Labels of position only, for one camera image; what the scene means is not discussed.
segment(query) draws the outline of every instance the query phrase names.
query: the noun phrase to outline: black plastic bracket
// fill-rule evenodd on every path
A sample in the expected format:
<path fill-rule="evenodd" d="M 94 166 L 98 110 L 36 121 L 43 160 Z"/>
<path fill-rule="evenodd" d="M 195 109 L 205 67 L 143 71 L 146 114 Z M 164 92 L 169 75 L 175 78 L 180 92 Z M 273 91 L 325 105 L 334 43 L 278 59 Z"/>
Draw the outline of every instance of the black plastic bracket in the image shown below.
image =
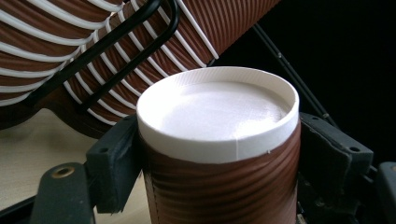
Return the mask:
<path fill-rule="evenodd" d="M 94 223 L 85 167 L 76 162 L 55 166 L 41 177 L 31 224 Z"/>
<path fill-rule="evenodd" d="M 143 165 L 135 115 L 119 121 L 87 152 L 92 204 L 98 213 L 122 211 Z"/>
<path fill-rule="evenodd" d="M 355 215 L 356 191 L 370 170 L 374 152 L 316 116 L 301 113 L 301 121 L 301 174 L 326 206 Z"/>

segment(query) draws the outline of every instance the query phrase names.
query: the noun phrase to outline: paper cup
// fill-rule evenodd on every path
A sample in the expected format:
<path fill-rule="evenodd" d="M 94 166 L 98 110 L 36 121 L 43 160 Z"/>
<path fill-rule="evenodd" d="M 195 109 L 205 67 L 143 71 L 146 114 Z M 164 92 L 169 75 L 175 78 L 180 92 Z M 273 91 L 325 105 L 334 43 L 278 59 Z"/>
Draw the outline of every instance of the paper cup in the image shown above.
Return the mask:
<path fill-rule="evenodd" d="M 190 70 L 149 87 L 136 112 L 153 223 L 295 223 L 299 97 L 288 81 Z"/>

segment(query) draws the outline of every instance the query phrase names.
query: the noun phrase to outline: cup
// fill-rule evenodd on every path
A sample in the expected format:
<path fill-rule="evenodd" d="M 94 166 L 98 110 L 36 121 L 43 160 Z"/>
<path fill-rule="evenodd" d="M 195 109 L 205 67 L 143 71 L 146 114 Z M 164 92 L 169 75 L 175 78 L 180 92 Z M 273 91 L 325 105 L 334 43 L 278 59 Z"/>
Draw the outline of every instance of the cup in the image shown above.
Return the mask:
<path fill-rule="evenodd" d="M 295 223 L 301 129 L 287 80 L 190 70 L 144 91 L 136 114 L 152 223 Z"/>

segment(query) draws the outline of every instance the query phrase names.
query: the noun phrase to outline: black wire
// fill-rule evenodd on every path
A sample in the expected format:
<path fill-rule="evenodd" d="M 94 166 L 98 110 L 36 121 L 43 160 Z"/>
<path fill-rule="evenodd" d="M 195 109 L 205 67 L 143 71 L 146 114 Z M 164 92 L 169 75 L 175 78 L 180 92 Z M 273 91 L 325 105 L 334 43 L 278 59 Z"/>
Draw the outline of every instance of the black wire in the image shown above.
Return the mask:
<path fill-rule="evenodd" d="M 318 113 L 318 115 L 329 122 L 335 128 L 338 128 L 338 125 L 334 122 L 330 114 L 325 110 L 320 101 L 315 97 L 311 90 L 305 85 L 304 81 L 297 74 L 297 72 L 290 65 L 288 60 L 286 60 L 285 56 L 280 52 L 280 50 L 276 47 L 274 42 L 270 39 L 270 37 L 264 32 L 262 27 L 256 23 L 253 25 L 253 30 L 262 40 L 262 42 L 266 45 L 266 47 L 271 51 L 271 53 L 277 58 L 278 62 L 281 64 L 282 68 L 286 71 L 286 73 L 290 76 L 293 81 L 296 89 L 301 92 L 309 104 L 312 105 L 314 110 Z"/>

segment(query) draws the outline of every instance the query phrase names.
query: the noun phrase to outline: black metal rod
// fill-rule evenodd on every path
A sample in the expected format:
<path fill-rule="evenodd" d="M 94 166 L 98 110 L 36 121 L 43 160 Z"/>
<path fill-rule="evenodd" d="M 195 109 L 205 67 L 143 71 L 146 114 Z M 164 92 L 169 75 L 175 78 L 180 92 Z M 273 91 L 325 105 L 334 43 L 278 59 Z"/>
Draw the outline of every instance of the black metal rod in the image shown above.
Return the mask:
<path fill-rule="evenodd" d="M 291 64 L 282 54 L 282 52 L 280 52 L 280 50 L 276 47 L 276 45 L 270 39 L 267 33 L 264 32 L 262 27 L 258 23 L 256 23 L 253 25 L 253 30 L 256 32 L 256 34 L 259 36 L 262 42 L 266 45 L 266 47 L 271 51 L 271 53 L 274 54 L 274 56 L 277 58 L 278 62 L 281 64 L 283 69 L 290 76 L 297 90 L 299 90 L 304 95 L 306 100 L 309 102 L 309 104 L 312 105 L 312 107 L 319 114 L 319 116 L 322 119 L 328 121 L 335 128 L 338 128 L 337 124 L 334 122 L 330 114 L 325 110 L 323 105 L 320 103 L 317 97 L 312 93 L 312 91 L 309 90 L 309 88 L 306 86 L 304 81 L 297 74 L 297 72 L 294 70 L 294 68 L 291 66 Z"/>
<path fill-rule="evenodd" d="M 0 211 L 0 223 L 29 223 L 34 203 L 35 196 Z"/>
<path fill-rule="evenodd" d="M 162 0 L 149 0 L 134 15 L 125 20 L 122 24 L 108 33 L 96 44 L 79 55 L 73 62 L 64 69 L 58 71 L 47 82 L 29 94 L 21 103 L 28 106 L 35 106 L 41 99 L 61 86 L 67 79 L 81 70 L 106 49 L 117 43 L 123 36 L 130 33 L 137 25 L 146 21 L 161 5 Z"/>
<path fill-rule="evenodd" d="M 84 101 L 79 107 L 78 112 L 85 112 L 90 106 L 95 104 L 104 94 L 109 92 L 116 84 L 121 82 L 127 75 L 131 73 L 140 63 L 145 61 L 149 55 L 155 50 L 160 48 L 170 37 L 174 34 L 177 29 L 179 22 L 179 9 L 175 0 L 170 0 L 169 5 L 172 11 L 172 17 L 166 30 L 159 35 L 149 46 L 140 51 L 136 57 L 128 62 L 116 75 L 110 78 L 100 90 L 92 94 L 86 101 Z"/>

